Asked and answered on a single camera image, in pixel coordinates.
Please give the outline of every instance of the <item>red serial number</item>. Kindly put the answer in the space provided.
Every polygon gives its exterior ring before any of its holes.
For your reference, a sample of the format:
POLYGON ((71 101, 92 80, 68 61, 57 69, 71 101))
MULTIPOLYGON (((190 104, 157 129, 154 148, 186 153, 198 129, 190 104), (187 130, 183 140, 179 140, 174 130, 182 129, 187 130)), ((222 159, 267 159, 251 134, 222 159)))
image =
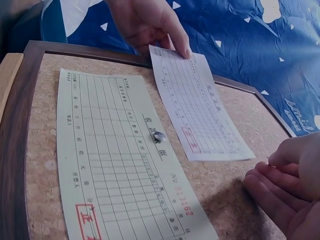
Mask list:
POLYGON ((184 193, 182 192, 182 188, 180 186, 175 187, 175 191, 177 196, 179 197, 180 203, 183 206, 183 209, 185 211, 185 215, 191 216, 194 213, 191 211, 191 207, 188 206, 188 202, 186 201, 186 197, 184 196, 184 193))

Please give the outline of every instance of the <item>pushpin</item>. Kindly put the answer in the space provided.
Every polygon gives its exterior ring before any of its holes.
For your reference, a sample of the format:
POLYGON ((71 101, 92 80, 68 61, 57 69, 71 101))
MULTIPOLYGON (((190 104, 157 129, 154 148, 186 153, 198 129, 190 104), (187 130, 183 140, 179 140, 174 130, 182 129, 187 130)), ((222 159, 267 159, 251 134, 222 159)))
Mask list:
POLYGON ((153 136, 154 138, 159 141, 160 143, 161 142, 165 142, 167 140, 166 136, 162 133, 162 132, 159 132, 159 131, 155 131, 153 133, 153 136))

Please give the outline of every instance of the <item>paper form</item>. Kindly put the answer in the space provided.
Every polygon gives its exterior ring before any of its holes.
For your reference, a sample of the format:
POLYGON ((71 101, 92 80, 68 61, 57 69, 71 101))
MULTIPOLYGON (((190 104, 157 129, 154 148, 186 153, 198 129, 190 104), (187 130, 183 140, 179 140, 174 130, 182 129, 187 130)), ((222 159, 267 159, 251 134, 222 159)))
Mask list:
POLYGON ((157 88, 189 161, 255 158, 220 100, 206 57, 149 48, 157 88))
POLYGON ((57 160, 70 240, 217 240, 141 76, 61 69, 57 160))

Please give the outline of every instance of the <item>cork board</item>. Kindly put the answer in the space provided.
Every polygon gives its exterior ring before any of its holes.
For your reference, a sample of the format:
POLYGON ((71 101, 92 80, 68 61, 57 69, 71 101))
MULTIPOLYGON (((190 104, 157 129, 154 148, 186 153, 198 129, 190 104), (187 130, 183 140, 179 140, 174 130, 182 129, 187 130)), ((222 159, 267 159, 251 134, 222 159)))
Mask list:
POLYGON ((285 239, 243 187, 246 172, 266 161, 288 135, 255 95, 217 85, 220 98, 256 159, 189 162, 157 91, 153 71, 96 59, 45 54, 32 102, 26 160, 26 198, 31 238, 68 239, 61 203, 56 112, 60 68, 91 74, 141 75, 168 139, 221 240, 285 239))

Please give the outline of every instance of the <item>blue fabric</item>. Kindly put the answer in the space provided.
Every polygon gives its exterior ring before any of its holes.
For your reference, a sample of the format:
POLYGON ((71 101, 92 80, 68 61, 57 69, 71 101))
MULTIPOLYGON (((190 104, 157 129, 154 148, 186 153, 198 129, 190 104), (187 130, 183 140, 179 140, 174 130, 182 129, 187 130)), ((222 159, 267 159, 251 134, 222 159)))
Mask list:
MULTIPOLYGON (((204 54, 212 73, 255 87, 297 136, 320 128, 320 6, 317 0, 176 0, 175 9, 193 52, 204 54), (262 3, 279 8, 268 17, 262 3)), ((108 6, 89 8, 73 44, 125 53, 108 6), (106 31, 100 25, 108 23, 106 31)))

